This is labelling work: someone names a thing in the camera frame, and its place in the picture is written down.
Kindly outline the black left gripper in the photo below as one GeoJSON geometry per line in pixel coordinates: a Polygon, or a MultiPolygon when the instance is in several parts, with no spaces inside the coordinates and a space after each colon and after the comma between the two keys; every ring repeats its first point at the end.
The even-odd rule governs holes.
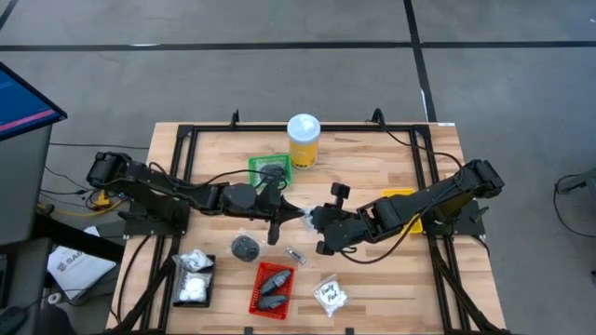
{"type": "Polygon", "coordinates": [[[305,210],[286,201],[276,184],[265,186],[258,194],[250,184],[237,183],[223,189],[223,214],[268,221],[267,244],[274,246],[279,240],[281,221],[301,218],[305,210]]]}

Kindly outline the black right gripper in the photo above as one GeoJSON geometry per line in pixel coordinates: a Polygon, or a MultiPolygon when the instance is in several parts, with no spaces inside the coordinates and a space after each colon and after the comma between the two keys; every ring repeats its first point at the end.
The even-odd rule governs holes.
{"type": "Polygon", "coordinates": [[[323,240],[317,243],[317,254],[333,255],[368,239],[369,229],[365,220],[358,213],[343,210],[349,193],[349,186],[334,183],[331,194],[335,196],[335,202],[308,210],[307,218],[311,220],[313,229],[323,235],[323,240]]]}

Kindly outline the dark grey deodorant bottle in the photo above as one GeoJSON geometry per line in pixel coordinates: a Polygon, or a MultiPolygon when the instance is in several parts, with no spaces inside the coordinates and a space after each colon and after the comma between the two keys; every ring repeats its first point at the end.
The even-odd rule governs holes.
{"type": "Polygon", "coordinates": [[[285,294],[288,292],[288,282],[291,279],[291,270],[286,269],[270,275],[261,284],[259,292],[263,296],[285,294]]]}
{"type": "Polygon", "coordinates": [[[286,295],[263,295],[256,303],[259,311],[270,311],[278,308],[288,301],[286,295]]]}

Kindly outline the green plastic slotted basket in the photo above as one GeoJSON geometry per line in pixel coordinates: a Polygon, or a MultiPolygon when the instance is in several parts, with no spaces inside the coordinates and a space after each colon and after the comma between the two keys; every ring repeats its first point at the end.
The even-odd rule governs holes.
{"type": "Polygon", "coordinates": [[[279,162],[286,170],[286,179],[278,181],[279,186],[284,188],[292,183],[292,166],[290,156],[288,154],[273,154],[265,156],[254,156],[249,158],[249,181],[252,186],[259,188],[268,183],[262,181],[263,172],[258,170],[260,162],[279,162]]]}

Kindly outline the yellow wipes canister white lid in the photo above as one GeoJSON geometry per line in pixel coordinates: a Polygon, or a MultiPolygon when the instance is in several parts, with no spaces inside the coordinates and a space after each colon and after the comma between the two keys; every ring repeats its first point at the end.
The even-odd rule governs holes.
{"type": "Polygon", "coordinates": [[[311,114],[297,114],[287,125],[289,155],[296,168],[313,167],[318,160],[318,139],[321,125],[311,114]]]}

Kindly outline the yellow plastic slotted basket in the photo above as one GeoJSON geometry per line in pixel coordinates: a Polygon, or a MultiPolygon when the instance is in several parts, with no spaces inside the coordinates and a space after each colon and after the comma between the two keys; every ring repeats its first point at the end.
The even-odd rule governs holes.
{"type": "MultiPolygon", "coordinates": [[[[414,189],[411,188],[399,188],[399,189],[385,189],[381,192],[381,196],[390,197],[392,195],[410,195],[414,193],[414,189]]],[[[411,234],[419,235],[423,233],[423,223],[420,219],[410,224],[412,229],[411,234]]]]}

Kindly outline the red plastic slotted basket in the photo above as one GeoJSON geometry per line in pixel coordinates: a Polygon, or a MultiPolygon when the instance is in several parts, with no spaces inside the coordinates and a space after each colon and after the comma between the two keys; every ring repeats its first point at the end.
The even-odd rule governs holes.
{"type": "Polygon", "coordinates": [[[260,262],[259,266],[258,266],[256,277],[255,277],[252,294],[251,294],[249,313],[251,315],[259,315],[259,316],[268,317],[268,318],[272,318],[272,319],[276,319],[276,320],[285,320],[287,318],[287,315],[289,312],[289,304],[291,301],[291,292],[292,292],[294,274],[295,274],[295,269],[290,266],[275,264],[275,263],[271,263],[271,262],[264,262],[264,261],[260,262]],[[291,270],[291,279],[288,282],[288,292],[285,294],[278,293],[278,294],[274,294],[274,295],[286,295],[288,297],[288,301],[274,310],[259,311],[256,308],[256,303],[260,299],[260,297],[263,296],[259,292],[259,288],[260,288],[261,284],[270,275],[272,275],[276,272],[282,271],[282,270],[286,270],[286,269],[291,270]]]}

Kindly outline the black plastic slotted basket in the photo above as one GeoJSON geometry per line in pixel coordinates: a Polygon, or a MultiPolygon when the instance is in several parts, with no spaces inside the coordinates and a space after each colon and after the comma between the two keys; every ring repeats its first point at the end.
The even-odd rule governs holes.
{"type": "Polygon", "coordinates": [[[194,272],[194,273],[210,275],[210,282],[209,282],[209,286],[207,288],[207,299],[204,302],[182,302],[179,300],[178,295],[180,293],[182,279],[187,273],[191,273],[191,272],[186,272],[183,269],[179,269],[176,265],[176,285],[175,285],[175,289],[173,290],[173,294],[172,294],[172,305],[173,306],[187,307],[187,308],[209,308],[210,307],[210,302],[211,302],[212,292],[213,292],[213,282],[214,282],[214,276],[215,276],[215,256],[214,255],[207,255],[207,256],[213,260],[213,265],[211,267],[205,268],[201,271],[194,272]]]}

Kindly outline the black desk bar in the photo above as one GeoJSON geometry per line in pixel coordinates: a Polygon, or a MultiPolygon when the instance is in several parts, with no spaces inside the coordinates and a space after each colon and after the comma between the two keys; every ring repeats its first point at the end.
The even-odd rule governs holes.
{"type": "Polygon", "coordinates": [[[49,238],[59,246],[82,251],[107,261],[120,262],[125,251],[124,246],[85,233],[43,214],[35,215],[32,237],[49,238]]]}

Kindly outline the white printed manual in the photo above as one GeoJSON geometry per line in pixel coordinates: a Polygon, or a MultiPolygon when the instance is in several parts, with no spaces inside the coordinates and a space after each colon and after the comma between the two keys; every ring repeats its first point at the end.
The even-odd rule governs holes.
{"type": "Polygon", "coordinates": [[[77,299],[115,266],[114,261],[62,246],[57,246],[47,261],[47,271],[69,300],[77,299]]]}

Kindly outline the dark grey chair seat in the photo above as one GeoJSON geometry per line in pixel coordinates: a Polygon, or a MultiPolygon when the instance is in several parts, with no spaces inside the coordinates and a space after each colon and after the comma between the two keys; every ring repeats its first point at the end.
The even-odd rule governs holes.
{"type": "Polygon", "coordinates": [[[40,299],[50,249],[47,238],[0,247],[0,309],[27,308],[40,299]]]}

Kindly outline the blue screen monitor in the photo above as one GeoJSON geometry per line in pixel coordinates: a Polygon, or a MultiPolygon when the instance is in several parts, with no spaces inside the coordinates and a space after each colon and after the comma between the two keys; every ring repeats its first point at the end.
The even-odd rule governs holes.
{"type": "Polygon", "coordinates": [[[0,141],[68,118],[68,114],[0,61],[0,141]]]}

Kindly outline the black aluminium table frame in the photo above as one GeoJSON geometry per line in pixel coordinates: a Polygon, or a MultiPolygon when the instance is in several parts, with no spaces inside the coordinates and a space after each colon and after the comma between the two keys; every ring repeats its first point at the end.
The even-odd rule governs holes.
{"type": "MultiPolygon", "coordinates": [[[[350,187],[345,201],[354,210],[385,189],[418,190],[454,174],[463,155],[457,131],[439,124],[327,123],[319,138],[318,162],[295,170],[285,195],[300,208],[332,201],[334,182],[350,187]]],[[[295,265],[289,312],[285,320],[251,315],[249,306],[256,262],[237,260],[232,240],[246,232],[266,238],[263,221],[205,216],[193,212],[180,242],[181,251],[201,248],[216,258],[209,308],[175,307],[164,288],[156,292],[135,328],[157,328],[170,335],[196,334],[459,334],[479,332],[447,281],[432,266],[437,250],[454,270],[491,332],[505,326],[486,249],[471,237],[435,241],[422,234],[361,244],[351,259],[317,254],[320,236],[301,219],[281,226],[280,238],[263,259],[291,265],[285,247],[297,248],[306,264],[295,265]],[[337,274],[348,301],[332,317],[313,296],[313,287],[337,274]]]]}

